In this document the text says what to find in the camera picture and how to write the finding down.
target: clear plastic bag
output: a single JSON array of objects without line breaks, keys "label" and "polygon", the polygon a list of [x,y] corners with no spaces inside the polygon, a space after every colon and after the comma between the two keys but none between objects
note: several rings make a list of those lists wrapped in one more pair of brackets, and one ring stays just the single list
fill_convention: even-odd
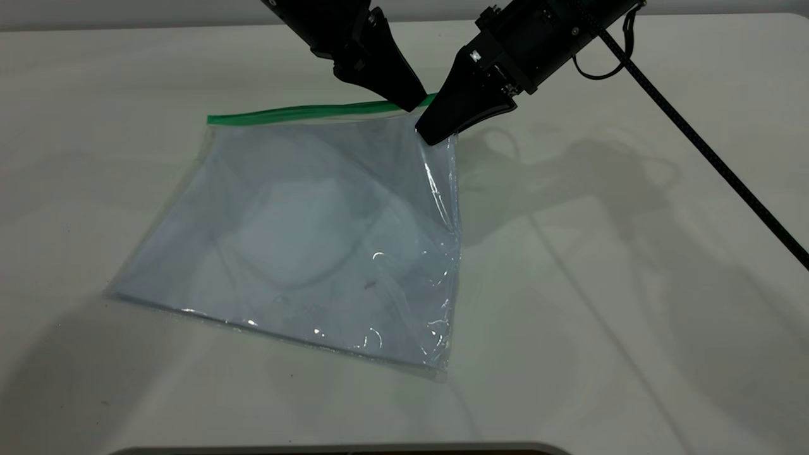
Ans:
[{"label": "clear plastic bag", "polygon": [[455,138],[429,147],[416,115],[367,118],[390,109],[211,117],[199,169],[112,291],[318,347],[444,368],[461,249]]}]

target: robotic arm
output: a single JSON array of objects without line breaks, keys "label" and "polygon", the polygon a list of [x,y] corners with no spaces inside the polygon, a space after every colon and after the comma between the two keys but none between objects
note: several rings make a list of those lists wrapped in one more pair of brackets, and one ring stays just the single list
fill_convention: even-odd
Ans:
[{"label": "robotic arm", "polygon": [[[321,58],[334,60],[343,82],[365,87],[406,111],[426,97],[380,8],[371,0],[261,0]],[[603,27],[638,0],[581,0]],[[487,8],[481,32],[455,56],[447,81],[416,129],[434,145],[476,123],[513,111],[595,34],[570,0],[513,0]]]}]

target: table surface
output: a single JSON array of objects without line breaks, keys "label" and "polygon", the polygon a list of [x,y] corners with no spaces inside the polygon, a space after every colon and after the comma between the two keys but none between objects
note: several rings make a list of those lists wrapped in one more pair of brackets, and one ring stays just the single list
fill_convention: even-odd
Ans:
[{"label": "table surface", "polygon": [[[435,91],[476,29],[393,31]],[[614,65],[600,43],[580,57]],[[645,16],[635,61],[809,245],[809,21]],[[375,98],[290,30],[3,33],[0,62],[0,452],[809,451],[807,272],[625,72],[566,65],[461,134],[464,257],[436,382],[101,297],[207,114]]]}]

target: green zipper seal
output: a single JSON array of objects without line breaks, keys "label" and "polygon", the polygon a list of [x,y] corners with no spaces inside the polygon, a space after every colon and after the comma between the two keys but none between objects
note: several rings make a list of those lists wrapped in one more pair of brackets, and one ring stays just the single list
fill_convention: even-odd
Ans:
[{"label": "green zipper seal", "polygon": [[[429,94],[419,107],[425,107],[435,99],[435,93]],[[312,118],[337,117],[341,115],[366,115],[389,113],[401,110],[390,101],[371,101],[354,104],[312,104],[293,106],[291,108],[270,109],[257,113],[241,113],[231,115],[209,115],[208,125],[220,126],[253,126],[278,123],[279,121],[309,120]]]}]

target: black cable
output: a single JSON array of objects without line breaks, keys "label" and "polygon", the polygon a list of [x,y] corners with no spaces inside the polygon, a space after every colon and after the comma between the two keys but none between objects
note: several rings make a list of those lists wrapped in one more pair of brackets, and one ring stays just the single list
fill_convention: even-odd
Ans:
[{"label": "black cable", "polygon": [[711,149],[699,134],[692,128],[688,122],[674,109],[666,98],[660,94],[657,88],[652,85],[652,82],[635,66],[629,56],[621,49],[612,36],[607,33],[607,30],[593,17],[593,14],[582,4],[581,0],[569,0],[578,10],[578,13],[587,22],[587,25],[592,31],[598,35],[601,40],[609,47],[612,53],[618,57],[618,60],[626,68],[626,70],[635,78],[641,88],[651,97],[651,99],[663,110],[663,112],[671,119],[672,122],[685,134],[685,137],[702,153],[702,156],[714,166],[719,175],[725,179],[728,185],[735,190],[735,192],[756,212],[756,215],[767,225],[770,231],[786,246],[798,261],[809,270],[809,253],[801,246],[798,241],[778,222],[778,220],[767,210],[767,207],[759,201],[755,194],[736,176],[736,174],[727,167],[724,161],[719,158],[719,155]]},{"label": "black cable", "polygon": [[[638,3],[629,13],[626,13],[626,17],[624,18],[624,27],[622,30],[624,31],[624,53],[626,53],[627,58],[632,58],[632,52],[635,50],[635,16],[637,16],[637,12],[641,10],[646,4],[645,3]],[[592,74],[585,73],[582,71],[582,68],[578,65],[578,59],[576,56],[573,56],[573,64],[576,65],[576,70],[582,76],[594,80],[594,81],[601,81],[605,79],[609,79],[612,76],[621,72],[624,69],[624,63],[618,63],[618,67],[615,70],[610,71],[607,74],[602,74],[600,76],[594,76]]]}]

